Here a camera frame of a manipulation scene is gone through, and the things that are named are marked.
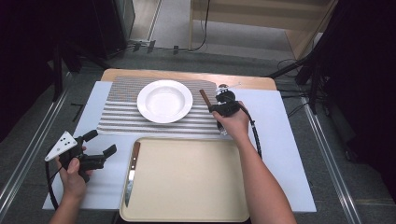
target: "human arm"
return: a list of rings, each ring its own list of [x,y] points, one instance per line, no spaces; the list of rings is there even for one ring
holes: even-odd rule
[[[250,142],[248,116],[242,110],[227,118],[216,111],[213,116],[224,126],[239,149],[252,223],[296,223],[285,193]]]
[[[70,161],[67,171],[62,168],[59,173],[64,185],[64,195],[58,209],[50,220],[50,224],[69,224],[76,223],[79,207],[84,199],[86,192],[86,184],[84,179],[78,174],[79,160],[73,158]]]

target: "forearm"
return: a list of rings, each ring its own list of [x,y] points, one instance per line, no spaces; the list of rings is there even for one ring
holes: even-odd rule
[[[80,199],[69,199],[64,197],[49,223],[50,224],[76,223],[80,205],[81,205]]]
[[[247,136],[235,139],[239,148],[245,193],[253,223],[296,223],[290,204]]]

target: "beige tray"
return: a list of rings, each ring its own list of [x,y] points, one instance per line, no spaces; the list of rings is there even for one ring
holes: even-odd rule
[[[120,204],[124,220],[248,219],[239,153],[233,141],[161,138],[137,141],[140,150],[131,198],[128,207],[123,197]]]

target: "white table surface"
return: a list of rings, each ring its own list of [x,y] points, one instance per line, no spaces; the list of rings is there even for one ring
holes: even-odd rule
[[[96,82],[74,132],[75,137],[96,129],[111,84],[112,82]],[[236,95],[236,100],[243,101],[251,117],[256,120],[263,160],[285,191],[293,212],[316,212],[304,167],[279,91],[241,89],[232,91]],[[87,195],[81,205],[82,209],[118,210],[120,208],[124,178],[133,143],[136,139],[145,136],[149,136],[149,134],[124,136],[100,134],[84,144],[87,147],[85,153],[88,155],[102,154],[103,150],[113,144],[116,144],[118,151],[107,159],[104,169],[93,172],[91,180],[88,182]],[[255,146],[250,128],[249,136],[253,146]],[[59,202],[63,194],[63,186],[59,175],[56,175],[52,187]],[[53,209],[50,196],[46,198],[43,209]]]

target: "white triangular marker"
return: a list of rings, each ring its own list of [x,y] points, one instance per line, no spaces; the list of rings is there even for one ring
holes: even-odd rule
[[[49,152],[44,160],[51,161],[55,157],[61,155],[62,153],[66,152],[72,147],[75,147],[76,145],[76,139],[74,139],[74,137],[70,133],[64,132],[64,134],[62,134],[61,138],[58,140],[58,142],[55,144],[55,146],[52,148],[52,150]]]

